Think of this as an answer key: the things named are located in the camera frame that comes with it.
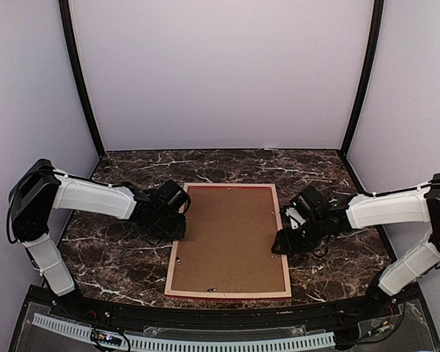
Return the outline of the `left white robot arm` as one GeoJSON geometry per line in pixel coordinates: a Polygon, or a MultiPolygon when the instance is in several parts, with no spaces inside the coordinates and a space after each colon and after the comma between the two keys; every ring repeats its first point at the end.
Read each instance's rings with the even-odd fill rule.
{"type": "Polygon", "coordinates": [[[114,185],[68,174],[48,159],[36,161],[8,196],[6,232],[9,243],[21,243],[59,305],[72,319],[89,313],[69,269],[50,236],[53,210],[77,210],[131,221],[159,240],[177,241],[186,232],[188,193],[175,181],[141,190],[131,183],[114,185]]]}

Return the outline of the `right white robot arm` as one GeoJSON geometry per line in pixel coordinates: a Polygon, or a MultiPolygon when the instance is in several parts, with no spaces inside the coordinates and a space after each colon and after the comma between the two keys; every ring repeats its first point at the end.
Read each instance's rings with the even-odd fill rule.
{"type": "Polygon", "coordinates": [[[426,183],[381,193],[363,193],[334,201],[308,185],[285,208],[290,226],[276,233],[271,251],[311,252],[322,238],[376,225],[421,222],[429,233],[406,254],[377,274],[359,303],[366,318],[386,309],[388,298],[440,266],[440,173],[426,183]]]}

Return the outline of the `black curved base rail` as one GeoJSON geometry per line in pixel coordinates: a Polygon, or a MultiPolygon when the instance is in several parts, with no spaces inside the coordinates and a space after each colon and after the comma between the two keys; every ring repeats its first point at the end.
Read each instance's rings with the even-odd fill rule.
{"type": "Polygon", "coordinates": [[[85,303],[96,311],[98,324],[128,331],[148,327],[179,329],[265,329],[305,326],[311,330],[346,329],[371,319],[366,315],[351,315],[354,304],[362,305],[362,297],[325,304],[311,304],[267,309],[170,309],[143,307],[86,298],[85,303]]]}

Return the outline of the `left black corner post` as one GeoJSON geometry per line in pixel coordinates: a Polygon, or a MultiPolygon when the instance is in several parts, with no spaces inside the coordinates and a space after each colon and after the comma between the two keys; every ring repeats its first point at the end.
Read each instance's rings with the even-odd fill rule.
{"type": "Polygon", "coordinates": [[[65,44],[67,47],[67,55],[70,60],[70,66],[73,73],[73,79],[76,85],[78,98],[80,100],[82,111],[84,113],[84,119],[89,130],[93,146],[98,157],[102,158],[106,154],[106,151],[103,146],[103,141],[97,127],[95,115],[92,110],[80,57],[78,55],[76,36],[70,11],[70,2],[68,0],[58,0],[58,3],[62,28],[65,37],[65,44]]]}

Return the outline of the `black corner post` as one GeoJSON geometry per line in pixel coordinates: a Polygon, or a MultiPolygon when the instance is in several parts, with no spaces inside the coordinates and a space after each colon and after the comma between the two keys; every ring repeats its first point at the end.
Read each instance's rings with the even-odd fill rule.
{"type": "Polygon", "coordinates": [[[370,21],[370,29],[367,38],[367,46],[364,54],[364,61],[362,64],[362,71],[359,79],[359,84],[356,90],[356,96],[351,109],[351,115],[348,121],[348,126],[345,131],[344,139],[341,144],[340,154],[342,158],[347,158],[359,118],[364,105],[364,99],[366,97],[367,88],[370,83],[370,77],[373,69],[373,63],[375,60],[375,53],[378,46],[378,38],[381,29],[381,22],[384,12],[384,0],[375,0],[373,2],[373,11],[370,21]]]}
{"type": "Polygon", "coordinates": [[[102,158],[106,154],[106,151],[103,146],[103,141],[97,127],[95,115],[92,110],[80,57],[78,55],[76,36],[70,11],[70,2],[68,0],[58,0],[58,3],[62,28],[65,37],[65,44],[67,47],[67,55],[70,60],[70,66],[73,73],[73,79],[76,85],[78,98],[80,100],[82,111],[84,113],[84,119],[89,130],[93,146],[98,157],[102,158]]]}

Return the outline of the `right black corner post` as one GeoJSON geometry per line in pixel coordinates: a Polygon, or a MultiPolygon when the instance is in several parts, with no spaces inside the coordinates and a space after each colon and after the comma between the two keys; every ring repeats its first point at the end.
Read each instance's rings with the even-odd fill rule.
{"type": "Polygon", "coordinates": [[[362,71],[359,79],[359,84],[356,90],[356,96],[351,109],[351,115],[348,121],[348,126],[345,131],[344,139],[341,144],[340,154],[342,158],[347,158],[359,118],[364,105],[364,99],[366,97],[367,88],[370,83],[370,77],[373,69],[373,63],[375,60],[375,53],[378,46],[378,38],[381,29],[381,22],[384,12],[384,0],[375,0],[373,2],[373,11],[370,21],[370,29],[367,38],[367,46],[364,54],[364,61],[362,64],[362,71]]]}

